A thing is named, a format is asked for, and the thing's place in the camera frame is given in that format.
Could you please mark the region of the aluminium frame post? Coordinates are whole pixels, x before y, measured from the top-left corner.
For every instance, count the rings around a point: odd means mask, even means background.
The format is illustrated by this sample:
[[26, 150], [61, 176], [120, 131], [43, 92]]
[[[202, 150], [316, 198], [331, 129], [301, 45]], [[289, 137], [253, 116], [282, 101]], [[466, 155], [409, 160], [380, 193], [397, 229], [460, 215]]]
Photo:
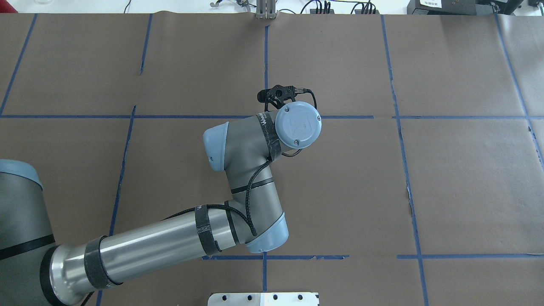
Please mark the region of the aluminium frame post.
[[276, 16], [276, 0], [256, 1], [256, 17], [258, 20], [273, 20], [276, 19]]

